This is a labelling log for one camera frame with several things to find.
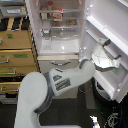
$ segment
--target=refrigerator shelf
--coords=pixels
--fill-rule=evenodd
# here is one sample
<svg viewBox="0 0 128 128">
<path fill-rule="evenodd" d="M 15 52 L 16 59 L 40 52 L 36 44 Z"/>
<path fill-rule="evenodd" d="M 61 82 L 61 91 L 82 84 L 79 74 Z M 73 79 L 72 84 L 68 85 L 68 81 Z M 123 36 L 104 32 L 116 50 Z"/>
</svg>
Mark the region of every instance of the refrigerator shelf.
<svg viewBox="0 0 128 128">
<path fill-rule="evenodd" d="M 63 9 L 63 10 L 39 10 L 38 13 L 73 13 L 73 12 L 80 12 L 79 9 Z"/>
<path fill-rule="evenodd" d="M 78 39 L 73 40 L 42 40 L 38 55 L 74 54 L 79 53 Z"/>
<path fill-rule="evenodd" d="M 90 30 L 86 30 L 86 32 L 97 42 L 97 43 L 99 43 L 99 37 L 97 37 L 92 31 L 90 31 Z M 108 52 L 108 53 L 110 53 L 111 55 L 112 55 L 112 57 L 114 57 L 114 58 L 116 58 L 118 55 L 119 55 L 119 53 L 117 54 L 117 52 L 115 52 L 109 45 L 108 46 L 105 46 L 104 47 L 104 49 Z M 121 65 L 126 69 L 126 70 L 128 70 L 128 64 L 127 64 L 127 60 L 126 59 L 124 59 L 125 61 L 121 61 Z"/>
<path fill-rule="evenodd" d="M 76 18 L 76 17 L 63 17 L 63 20 L 70 20 L 70 19 L 78 19 L 78 18 Z M 48 17 L 48 19 L 42 19 L 42 20 L 54 20 L 54 18 L 53 18 L 53 16 L 50 16 L 50 17 Z"/>
<path fill-rule="evenodd" d="M 51 29 L 78 29 L 80 28 L 79 25 L 72 25 L 72 26 L 62 26 L 62 27 L 51 27 Z"/>
<path fill-rule="evenodd" d="M 102 25 L 92 16 L 87 17 L 87 21 L 89 21 L 93 26 L 95 26 L 99 31 L 101 31 L 107 38 L 109 38 L 118 48 L 120 48 L 127 56 L 128 56 L 128 46 L 122 40 L 118 38 L 118 36 L 114 35 L 111 31 L 109 31 L 106 26 Z"/>
<path fill-rule="evenodd" d="M 86 30 L 86 32 L 97 42 L 99 43 L 99 38 L 90 30 Z"/>
<path fill-rule="evenodd" d="M 117 0 L 117 1 L 128 8 L 128 2 L 126 0 Z"/>
<path fill-rule="evenodd" d="M 41 29 L 52 29 L 52 30 L 68 30 L 68 29 L 79 29 L 80 25 L 78 20 L 75 20 L 74 25 L 67 25 L 67 21 L 52 21 L 52 20 L 42 20 L 40 24 Z"/>
</svg>

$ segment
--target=door shelf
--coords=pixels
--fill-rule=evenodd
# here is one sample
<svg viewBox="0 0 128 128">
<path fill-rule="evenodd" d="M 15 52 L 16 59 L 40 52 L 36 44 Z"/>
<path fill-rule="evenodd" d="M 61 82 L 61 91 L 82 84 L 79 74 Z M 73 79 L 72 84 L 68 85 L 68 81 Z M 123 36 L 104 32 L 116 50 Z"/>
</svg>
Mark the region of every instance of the door shelf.
<svg viewBox="0 0 128 128">
<path fill-rule="evenodd" d="M 114 35 L 111 31 L 109 31 L 104 25 L 99 23 L 92 16 L 87 17 L 87 21 L 89 21 L 93 26 L 95 26 L 99 31 L 101 31 L 107 38 L 109 38 L 118 48 L 120 48 L 127 56 L 128 56 L 128 46 L 122 40 L 118 38 L 118 36 Z"/>
<path fill-rule="evenodd" d="M 104 49 L 109 52 L 114 58 L 116 58 L 118 55 L 109 47 L 109 46 L 105 46 Z M 128 70 L 128 64 L 127 61 L 124 62 L 123 60 L 121 60 L 121 65 Z"/>
<path fill-rule="evenodd" d="M 73 12 L 80 12 L 79 9 L 63 9 L 63 10 L 39 10 L 38 13 L 73 13 Z"/>
<path fill-rule="evenodd" d="M 126 0 L 117 0 L 117 1 L 125 5 L 128 8 L 128 2 Z"/>
<path fill-rule="evenodd" d="M 96 36 L 92 31 L 90 30 L 86 30 L 86 32 L 97 42 L 99 43 L 99 37 Z M 112 48 L 110 48 L 110 46 L 105 46 L 104 49 L 112 55 L 112 57 L 116 58 L 118 56 L 117 52 L 114 52 L 114 50 Z M 128 64 L 127 64 L 127 60 L 121 60 L 121 65 L 126 69 L 128 70 Z"/>
</svg>

